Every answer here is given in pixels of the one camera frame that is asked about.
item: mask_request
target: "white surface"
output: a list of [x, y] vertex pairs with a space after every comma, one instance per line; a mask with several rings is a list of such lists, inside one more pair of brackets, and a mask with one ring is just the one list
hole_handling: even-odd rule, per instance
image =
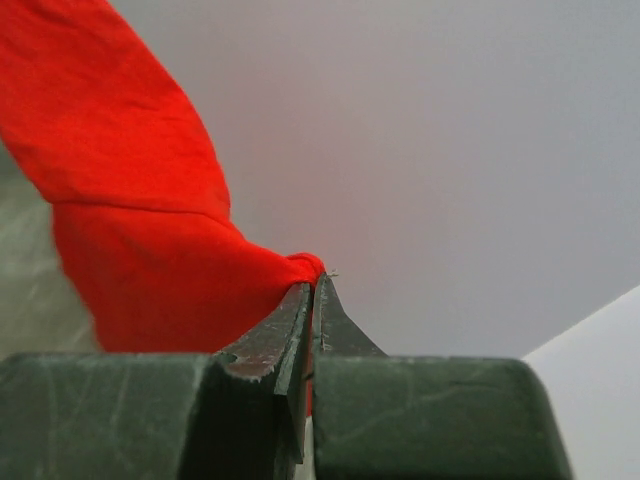
[[640, 478], [640, 287], [525, 360], [545, 382], [577, 480]]
[[316, 474], [313, 463], [313, 423], [307, 418], [304, 440], [304, 463], [296, 468], [294, 480], [314, 480]]
[[522, 356], [640, 283], [640, 2], [114, 0], [234, 217], [389, 353]]

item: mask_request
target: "red cloth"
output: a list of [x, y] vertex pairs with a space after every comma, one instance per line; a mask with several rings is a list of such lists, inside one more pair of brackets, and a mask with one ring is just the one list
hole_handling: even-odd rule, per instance
[[0, 1], [0, 136], [107, 351], [216, 351], [324, 271], [234, 227], [200, 118], [104, 0]]

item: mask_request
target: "gray floor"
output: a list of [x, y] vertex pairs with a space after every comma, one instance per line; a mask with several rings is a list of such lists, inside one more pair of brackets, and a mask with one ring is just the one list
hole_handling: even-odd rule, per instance
[[60, 272], [50, 209], [0, 144], [0, 358], [93, 351], [90, 317]]

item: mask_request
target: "gray background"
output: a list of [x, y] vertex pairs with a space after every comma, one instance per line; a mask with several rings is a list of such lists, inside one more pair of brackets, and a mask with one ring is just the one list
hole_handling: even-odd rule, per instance
[[[241, 229], [322, 256], [388, 352], [520, 356], [640, 282], [640, 3], [113, 3], [200, 111]], [[78, 334], [45, 207], [1, 182], [2, 342]]]
[[96, 348], [89, 316], [60, 272], [49, 210], [0, 145], [0, 359]]

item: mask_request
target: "metal jaw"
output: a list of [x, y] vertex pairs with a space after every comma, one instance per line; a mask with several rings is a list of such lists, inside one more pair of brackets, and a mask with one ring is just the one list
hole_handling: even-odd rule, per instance
[[309, 378], [319, 480], [571, 478], [526, 365], [387, 357], [326, 275], [213, 355], [6, 360], [0, 478], [288, 480]]

